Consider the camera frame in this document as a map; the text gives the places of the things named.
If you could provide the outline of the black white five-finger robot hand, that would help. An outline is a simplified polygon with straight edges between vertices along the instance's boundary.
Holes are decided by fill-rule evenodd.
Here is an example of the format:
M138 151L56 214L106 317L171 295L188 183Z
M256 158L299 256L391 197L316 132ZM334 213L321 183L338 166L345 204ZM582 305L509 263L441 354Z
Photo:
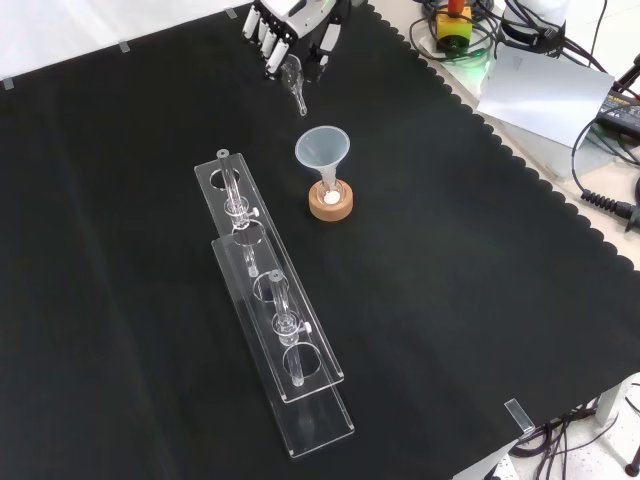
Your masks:
M351 10L350 1L255 1L242 35L259 48L265 75L270 78L283 70L288 55L306 43L307 53L301 59L304 79L316 82L329 63Z

